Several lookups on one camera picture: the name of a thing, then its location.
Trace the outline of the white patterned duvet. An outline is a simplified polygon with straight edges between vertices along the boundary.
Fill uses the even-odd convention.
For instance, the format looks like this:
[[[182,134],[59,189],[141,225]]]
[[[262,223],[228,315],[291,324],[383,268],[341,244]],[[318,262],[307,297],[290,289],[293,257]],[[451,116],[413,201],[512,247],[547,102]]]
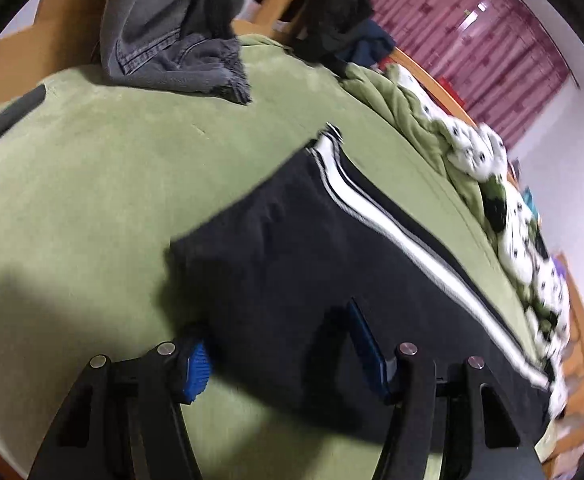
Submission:
[[[548,255],[537,218],[508,179],[507,149],[488,125],[476,127],[446,113],[399,64],[372,70],[347,63],[343,88],[394,127],[450,181],[487,233],[516,289],[549,378],[549,414],[561,416],[569,389],[563,351],[571,336],[568,283]]]

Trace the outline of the black pants with white stripe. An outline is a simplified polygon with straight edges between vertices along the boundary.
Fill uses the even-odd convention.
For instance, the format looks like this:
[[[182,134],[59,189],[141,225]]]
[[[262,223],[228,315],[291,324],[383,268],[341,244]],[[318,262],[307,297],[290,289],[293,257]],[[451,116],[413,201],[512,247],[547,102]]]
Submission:
[[[324,127],[270,177],[168,248],[220,374],[315,425],[381,442],[390,411],[347,335],[362,311],[384,353],[441,373],[483,358],[524,434],[550,422],[546,374],[452,253],[347,158]]]

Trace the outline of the green bed sheet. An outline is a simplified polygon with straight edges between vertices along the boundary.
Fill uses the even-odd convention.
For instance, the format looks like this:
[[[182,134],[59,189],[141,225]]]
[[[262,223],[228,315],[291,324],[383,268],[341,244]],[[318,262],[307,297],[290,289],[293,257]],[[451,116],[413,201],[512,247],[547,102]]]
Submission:
[[[325,124],[350,159],[455,255],[536,349],[480,222],[449,180],[332,73],[248,41],[248,105],[113,87],[97,66],[47,78],[0,139],[0,454],[20,474],[97,353],[130,358],[185,317],[164,250],[243,196]]]

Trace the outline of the pink patterned curtain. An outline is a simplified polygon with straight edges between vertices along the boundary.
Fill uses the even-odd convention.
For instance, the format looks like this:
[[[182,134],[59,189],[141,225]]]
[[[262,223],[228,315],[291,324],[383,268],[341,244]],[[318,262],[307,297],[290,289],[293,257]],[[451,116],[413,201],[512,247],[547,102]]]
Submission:
[[[372,0],[396,46],[512,148],[571,75],[522,0]]]

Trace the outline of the dark clothes on footboard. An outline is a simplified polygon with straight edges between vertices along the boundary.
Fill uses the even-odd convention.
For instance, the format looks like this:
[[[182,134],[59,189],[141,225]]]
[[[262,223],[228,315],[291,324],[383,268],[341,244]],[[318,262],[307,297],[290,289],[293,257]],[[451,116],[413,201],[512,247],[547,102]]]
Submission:
[[[372,16],[371,0],[307,0],[304,36],[291,40],[292,52],[340,78],[350,64],[375,66],[394,51],[395,41]]]

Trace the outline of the grey denim jeans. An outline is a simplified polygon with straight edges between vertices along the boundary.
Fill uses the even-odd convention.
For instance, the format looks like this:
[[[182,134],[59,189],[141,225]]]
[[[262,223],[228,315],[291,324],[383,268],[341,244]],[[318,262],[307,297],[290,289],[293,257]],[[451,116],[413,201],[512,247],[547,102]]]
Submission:
[[[101,66],[121,86],[251,101],[232,28],[244,0],[106,0]]]

